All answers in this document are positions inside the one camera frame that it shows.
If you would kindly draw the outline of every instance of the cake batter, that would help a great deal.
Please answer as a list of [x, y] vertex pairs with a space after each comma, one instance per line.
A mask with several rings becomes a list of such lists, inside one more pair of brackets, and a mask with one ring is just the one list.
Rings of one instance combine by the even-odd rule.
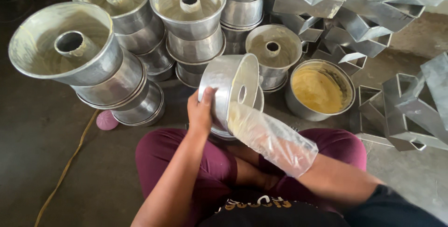
[[293, 75], [294, 95], [311, 110], [331, 114], [343, 107], [339, 85], [324, 70], [316, 66], [304, 66]]

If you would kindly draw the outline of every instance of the plastic glove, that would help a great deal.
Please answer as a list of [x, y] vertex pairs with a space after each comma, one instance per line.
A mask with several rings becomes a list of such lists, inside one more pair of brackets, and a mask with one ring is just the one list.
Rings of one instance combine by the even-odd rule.
[[241, 142], [295, 178], [311, 167], [318, 153], [314, 142], [282, 121], [238, 102], [230, 103], [228, 128]]

